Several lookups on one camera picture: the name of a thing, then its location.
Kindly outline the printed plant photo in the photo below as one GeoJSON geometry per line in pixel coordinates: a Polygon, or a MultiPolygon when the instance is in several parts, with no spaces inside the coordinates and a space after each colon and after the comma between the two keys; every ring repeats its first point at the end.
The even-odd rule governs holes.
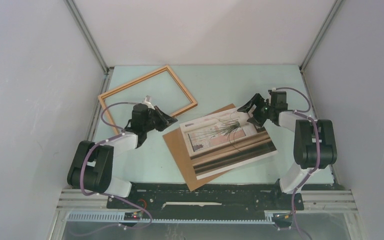
{"type": "Polygon", "coordinates": [[[250,123],[251,117],[232,108],[180,124],[198,180],[277,154],[267,130],[250,123]]]}

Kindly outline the brown cardboard backing board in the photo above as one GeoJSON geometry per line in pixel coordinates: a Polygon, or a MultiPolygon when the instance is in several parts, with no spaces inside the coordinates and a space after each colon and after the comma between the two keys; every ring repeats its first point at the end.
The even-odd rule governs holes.
{"type": "MultiPolygon", "coordinates": [[[[222,112],[229,109],[237,108],[233,104],[230,104],[228,106],[225,106],[211,114],[222,112]]],[[[188,154],[188,150],[186,148],[186,144],[183,140],[180,127],[177,129],[163,135],[163,139],[174,159],[176,162],[188,188],[190,191],[194,191],[198,189],[199,187],[209,183],[210,181],[218,178],[222,174],[224,174],[227,171],[224,171],[222,173],[206,177],[203,179],[197,179],[195,172],[192,167],[191,159],[188,154]]]]}

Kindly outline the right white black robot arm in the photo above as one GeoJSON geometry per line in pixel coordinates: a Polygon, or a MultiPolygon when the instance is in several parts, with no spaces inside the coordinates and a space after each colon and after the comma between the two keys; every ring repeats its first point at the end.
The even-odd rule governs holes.
{"type": "Polygon", "coordinates": [[[256,127],[262,127],[269,120],[294,134],[294,163],[270,192],[271,204],[277,209],[284,209],[291,201],[295,202],[297,194],[309,179],[333,165],[338,157],[332,121],[307,115],[310,105],[306,110],[290,109],[288,90],[289,87],[273,88],[268,91],[268,98],[256,93],[238,108],[238,112],[250,115],[247,122],[256,127]]]}

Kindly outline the right aluminium corner post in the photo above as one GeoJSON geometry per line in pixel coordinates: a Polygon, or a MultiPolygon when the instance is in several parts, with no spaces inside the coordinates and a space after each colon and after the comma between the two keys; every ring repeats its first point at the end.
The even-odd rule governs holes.
{"type": "Polygon", "coordinates": [[[312,44],[310,45],[310,48],[308,49],[303,61],[301,62],[301,65],[299,66],[300,72],[302,74],[306,71],[310,61],[312,60],[318,47],[322,43],[325,35],[327,34],[330,26],[334,22],[338,12],[340,11],[342,5],[344,4],[344,2],[345,2],[345,0],[335,0],[333,2],[327,16],[325,17],[324,21],[322,22],[320,29],[318,30],[312,44]]]}

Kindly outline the aluminium corner post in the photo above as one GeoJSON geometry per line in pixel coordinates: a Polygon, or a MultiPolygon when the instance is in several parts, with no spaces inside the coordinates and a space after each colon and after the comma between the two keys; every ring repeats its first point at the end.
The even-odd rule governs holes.
{"type": "Polygon", "coordinates": [[[78,8],[76,2],[74,0],[64,0],[63,1],[70,14],[73,17],[74,22],[76,23],[77,27],[79,28],[81,34],[83,35],[83,38],[85,39],[88,47],[90,48],[92,54],[96,58],[100,68],[104,72],[104,74],[108,74],[110,68],[108,67],[106,61],[104,60],[104,57],[99,50],[99,47],[96,43],[96,41],[93,38],[93,35],[91,31],[89,30],[86,21],[84,20],[82,13],[80,9],[78,8]]]}
{"type": "Polygon", "coordinates": [[[333,2],[327,16],[325,17],[324,21],[322,22],[320,29],[318,30],[312,44],[310,45],[310,48],[308,49],[303,61],[301,62],[301,65],[299,66],[300,72],[302,74],[306,71],[310,61],[312,60],[318,47],[322,43],[325,35],[327,34],[330,26],[334,22],[338,12],[340,11],[342,5],[344,4],[344,2],[345,2],[345,0],[335,0],[333,2]]]}

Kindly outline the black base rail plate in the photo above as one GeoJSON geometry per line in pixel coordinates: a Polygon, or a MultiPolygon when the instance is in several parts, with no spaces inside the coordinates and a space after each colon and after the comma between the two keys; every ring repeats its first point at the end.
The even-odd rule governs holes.
{"type": "Polygon", "coordinates": [[[127,200],[145,208],[153,219],[262,220],[267,213],[304,210],[301,194],[273,201],[275,184],[205,184],[189,190],[186,184],[135,183],[127,200]]]}

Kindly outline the left aluminium corner post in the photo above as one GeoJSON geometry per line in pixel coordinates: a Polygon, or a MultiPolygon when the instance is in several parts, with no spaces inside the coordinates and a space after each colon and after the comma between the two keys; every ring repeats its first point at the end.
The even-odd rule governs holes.
{"type": "Polygon", "coordinates": [[[76,23],[77,27],[79,28],[81,34],[83,35],[83,38],[85,39],[88,47],[90,48],[92,54],[96,58],[100,68],[104,72],[104,74],[108,74],[110,68],[108,67],[106,61],[104,60],[104,57],[99,50],[99,47],[96,43],[96,41],[93,38],[93,35],[91,31],[89,30],[86,21],[84,20],[82,13],[80,9],[78,8],[76,2],[74,0],[64,0],[63,1],[70,14],[73,17],[74,22],[76,23]]]}

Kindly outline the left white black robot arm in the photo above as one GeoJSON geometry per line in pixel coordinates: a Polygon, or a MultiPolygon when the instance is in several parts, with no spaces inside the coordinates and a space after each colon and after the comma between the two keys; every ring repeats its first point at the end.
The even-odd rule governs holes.
{"type": "Polygon", "coordinates": [[[131,190],[130,181],[112,175],[114,157],[141,147],[148,132],[162,132],[177,121],[149,102],[134,103],[131,118],[119,133],[99,142],[83,140],[78,144],[67,183],[82,189],[86,196],[93,193],[118,196],[125,208],[133,208],[138,194],[131,190]]]}

